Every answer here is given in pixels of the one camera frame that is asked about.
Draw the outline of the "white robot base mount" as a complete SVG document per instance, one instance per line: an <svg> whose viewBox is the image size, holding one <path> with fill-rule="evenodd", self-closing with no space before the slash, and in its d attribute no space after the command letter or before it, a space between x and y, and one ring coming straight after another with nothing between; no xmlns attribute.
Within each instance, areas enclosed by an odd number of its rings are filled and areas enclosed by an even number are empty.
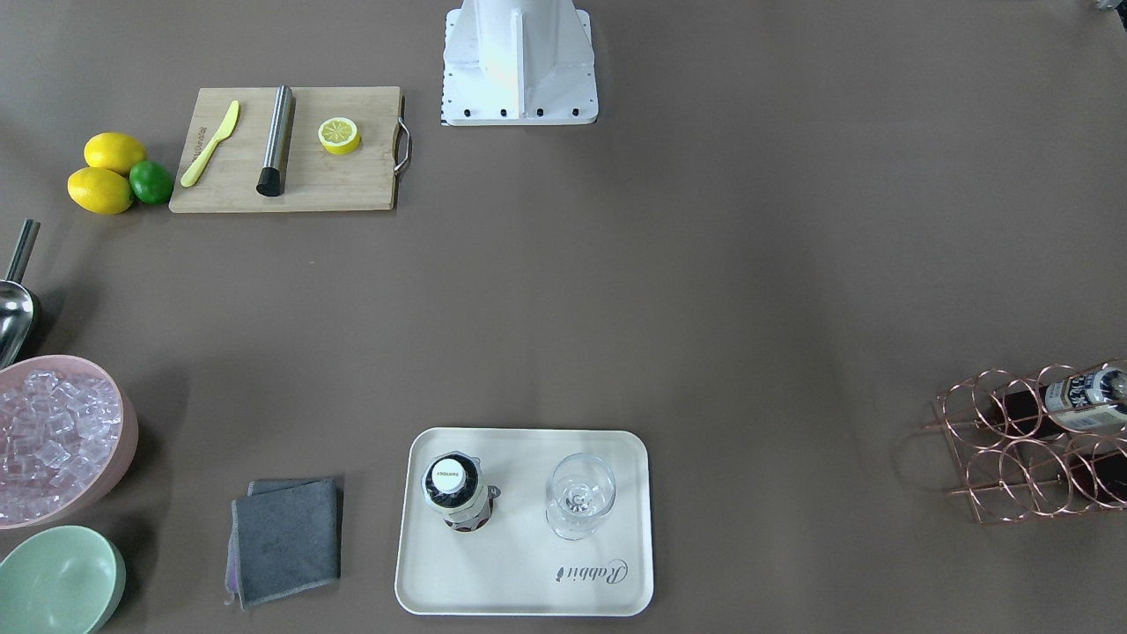
<svg viewBox="0 0 1127 634"><path fill-rule="evenodd" d="M598 119L592 20L571 1L464 1L444 26L443 125Z"/></svg>

